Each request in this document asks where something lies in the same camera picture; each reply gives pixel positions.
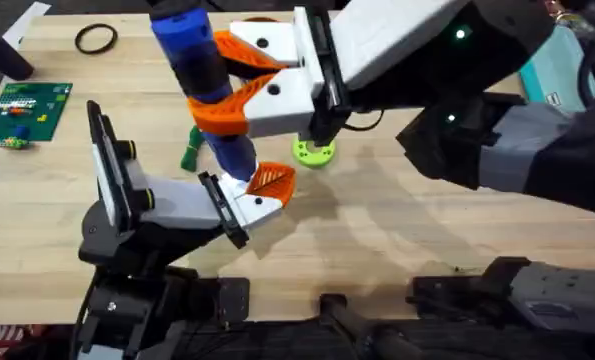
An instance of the black rubber band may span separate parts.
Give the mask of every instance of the black rubber band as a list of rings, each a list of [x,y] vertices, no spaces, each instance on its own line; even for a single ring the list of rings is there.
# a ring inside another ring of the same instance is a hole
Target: black rubber band
[[[82,49],[81,39],[83,39],[84,35],[88,34],[88,32],[90,32],[91,30],[100,29],[100,28],[108,29],[112,32],[113,37],[110,39],[108,44],[100,47],[99,49],[94,49],[94,50]],[[75,37],[75,47],[77,47],[77,50],[79,50],[79,52],[82,54],[86,54],[86,55],[103,54],[115,46],[118,38],[119,38],[119,35],[117,34],[117,30],[115,30],[114,27],[112,27],[108,24],[92,24],[92,25],[88,25],[85,28],[79,30],[79,32],[77,33],[77,36]]]

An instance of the blue cylinder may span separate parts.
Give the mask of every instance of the blue cylinder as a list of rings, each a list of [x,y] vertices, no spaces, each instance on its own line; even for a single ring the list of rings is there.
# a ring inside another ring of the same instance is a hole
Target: blue cylinder
[[[26,125],[17,125],[13,132],[13,137],[16,137],[19,140],[28,140],[30,137],[30,128]]]
[[[216,104],[232,94],[226,62],[213,39],[208,14],[190,5],[150,16],[152,30],[187,97]],[[202,132],[219,165],[232,177],[249,181],[257,162],[246,136],[219,136]]]

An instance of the green gear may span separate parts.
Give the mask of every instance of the green gear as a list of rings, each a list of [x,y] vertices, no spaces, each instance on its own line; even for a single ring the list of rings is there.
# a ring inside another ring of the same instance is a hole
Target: green gear
[[[321,168],[333,159],[335,156],[335,141],[330,145],[320,148],[319,152],[308,151],[308,141],[299,141],[299,137],[293,140],[293,156],[302,165],[309,168]]]

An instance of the green circuit board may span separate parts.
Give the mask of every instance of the green circuit board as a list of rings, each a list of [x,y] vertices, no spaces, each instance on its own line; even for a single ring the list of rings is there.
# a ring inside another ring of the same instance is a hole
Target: green circuit board
[[[73,84],[13,83],[0,96],[0,140],[15,128],[30,129],[29,141],[50,141],[59,123]]]

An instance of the screw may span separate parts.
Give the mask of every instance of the screw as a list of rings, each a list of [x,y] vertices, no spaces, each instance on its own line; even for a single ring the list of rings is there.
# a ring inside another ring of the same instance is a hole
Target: screw
[[[264,38],[259,38],[257,40],[257,46],[259,46],[262,49],[267,48],[269,45],[268,40],[264,39]]]
[[[268,87],[268,92],[270,95],[279,95],[281,89],[279,88],[279,85],[272,84]]]

